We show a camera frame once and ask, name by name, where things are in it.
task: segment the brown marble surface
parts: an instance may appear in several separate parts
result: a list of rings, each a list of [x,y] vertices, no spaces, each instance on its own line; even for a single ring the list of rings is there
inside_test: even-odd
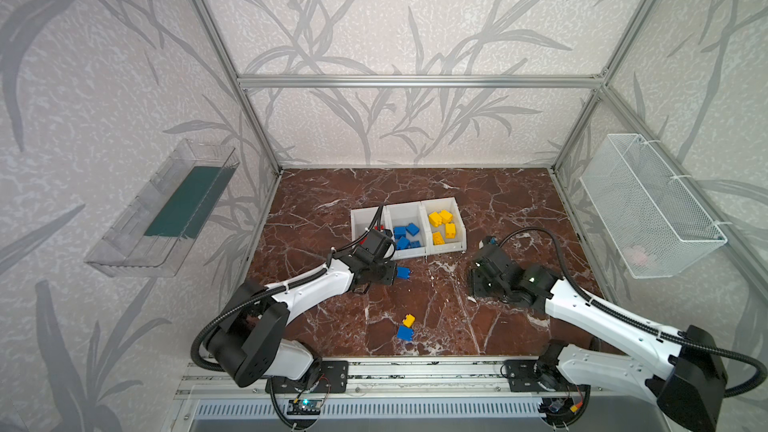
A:
[[[374,284],[367,295],[342,294],[289,324],[321,356],[538,355],[550,338],[587,347],[581,329],[531,310],[467,297],[466,275],[485,235],[503,237],[523,226],[546,227],[564,247],[578,282],[600,294],[552,180],[543,168],[396,168],[285,171],[251,263],[262,284],[316,267],[332,245],[350,239],[350,209],[383,203],[456,197],[468,231],[466,253],[398,261],[409,280]],[[505,246],[523,267],[559,270],[549,238],[521,235]],[[395,337],[406,314],[416,316],[413,342]]]

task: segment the metal vent grille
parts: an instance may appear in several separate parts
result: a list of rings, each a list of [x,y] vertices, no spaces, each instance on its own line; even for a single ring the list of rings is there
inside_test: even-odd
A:
[[[286,401],[280,402],[285,407]],[[541,398],[332,398],[321,415],[330,419],[538,418],[541,403]],[[268,399],[201,400],[195,415],[197,420],[274,417]]]

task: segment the red wire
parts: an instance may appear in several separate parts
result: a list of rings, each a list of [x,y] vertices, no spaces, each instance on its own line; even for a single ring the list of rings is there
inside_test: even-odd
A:
[[[577,392],[578,392],[578,394],[581,396],[581,402],[579,402],[578,404],[576,404],[576,406],[577,406],[577,407],[581,407],[581,405],[584,403],[584,395],[581,393],[581,390],[578,388],[578,386],[576,386],[576,391],[577,391]]]
[[[328,390],[326,391],[326,396],[325,396],[324,398],[322,398],[322,405],[321,405],[321,407],[322,407],[323,405],[325,405],[325,404],[326,404],[326,400],[328,400],[328,396],[329,396],[329,395],[330,395],[330,393],[331,393],[331,381],[330,381],[330,380],[328,380],[328,377],[326,377],[326,375],[325,375],[325,374],[321,375],[321,376],[320,376],[320,379],[318,379],[318,381],[320,381],[320,380],[322,380],[322,379],[325,379],[325,380],[326,380],[326,382],[328,382]]]

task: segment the white compartment bin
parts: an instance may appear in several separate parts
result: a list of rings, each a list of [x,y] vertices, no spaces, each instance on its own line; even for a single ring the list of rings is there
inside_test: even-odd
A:
[[[350,223],[352,224],[352,240],[366,232],[366,227],[371,225],[371,220],[379,207],[354,208],[350,210]],[[392,224],[387,221],[386,206],[382,211],[382,226],[392,230]]]
[[[429,230],[427,240],[427,254],[445,254],[447,252],[462,252],[467,250],[467,231],[464,228],[464,221],[462,215],[458,211],[458,205],[454,197],[445,198],[433,198],[430,200],[422,200],[422,221]],[[433,227],[429,223],[428,216],[433,212],[440,212],[441,210],[447,210],[453,214],[453,222],[456,224],[456,236],[454,238],[446,238],[446,226],[441,225],[439,227]],[[432,242],[432,234],[440,232],[443,240],[446,241],[445,245],[435,245]]]
[[[398,250],[394,255],[395,260],[427,256],[427,232],[429,230],[429,222],[424,220],[423,214],[421,213],[420,202],[406,202],[404,204],[385,206],[384,215],[387,217],[389,229],[393,232],[395,231],[395,227],[405,227],[410,223],[418,227],[418,234],[416,234],[416,236],[406,234],[406,238],[411,242],[418,240],[422,246]]]

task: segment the plastic storage bin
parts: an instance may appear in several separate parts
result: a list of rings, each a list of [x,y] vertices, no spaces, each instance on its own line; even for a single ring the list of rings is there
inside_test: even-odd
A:
[[[368,207],[368,208],[354,208],[353,210],[350,210],[350,222],[352,224],[352,240],[355,240],[360,235],[364,234],[366,231],[366,227],[371,225],[371,220],[373,220],[373,216],[376,214],[376,210],[378,207]],[[387,216],[386,216],[386,207],[384,207],[384,211],[382,211],[382,226],[384,228],[387,228],[389,230],[392,230],[392,224],[388,222]]]
[[[446,226],[433,227],[429,223],[428,216],[433,212],[440,212],[441,210],[447,210],[453,214],[451,222],[456,224],[456,236],[454,238],[446,237]],[[446,198],[433,198],[430,200],[422,200],[422,220],[426,224],[430,233],[427,239],[427,254],[445,254],[447,252],[460,252],[467,250],[467,231],[464,228],[464,221],[462,215],[458,211],[458,204],[454,197]],[[432,234],[440,232],[443,240],[446,241],[445,245],[435,245],[432,240]]]
[[[354,208],[350,211],[350,222],[352,224],[352,238],[358,238],[364,233],[366,227],[371,223],[377,207]],[[453,222],[456,224],[456,236],[454,238],[446,237],[446,226],[433,227],[429,223],[427,215],[432,212],[447,210],[453,214]],[[462,252],[467,250],[467,233],[464,229],[462,215],[458,211],[458,205],[454,197],[434,198],[432,200],[422,200],[420,202],[404,202],[402,204],[389,204],[384,206],[382,211],[382,224],[389,230],[394,230],[395,226],[408,226],[413,222],[418,226],[418,234],[413,237],[408,234],[406,237],[410,241],[418,240],[423,247],[407,248],[405,250],[395,251],[392,256],[395,260],[403,258],[426,257],[431,254],[445,254],[447,252]],[[432,234],[440,232],[446,240],[445,245],[434,245],[432,243]]]
[[[405,250],[398,250],[395,252],[393,258],[399,260],[401,258],[413,258],[413,257],[426,257],[427,256],[427,237],[426,231],[429,228],[429,224],[425,225],[422,208],[420,202],[406,202],[403,204],[391,204],[384,207],[384,214],[388,218],[388,223],[392,227],[390,230],[394,230],[394,227],[408,226],[413,223],[418,227],[418,234],[415,236],[407,234],[406,238],[409,241],[419,241],[422,246],[416,248],[407,248]]]
[[[679,274],[726,243],[712,217],[638,134],[609,134],[581,183],[635,278]]]
[[[111,277],[173,277],[239,164],[232,146],[182,140],[85,262]]]

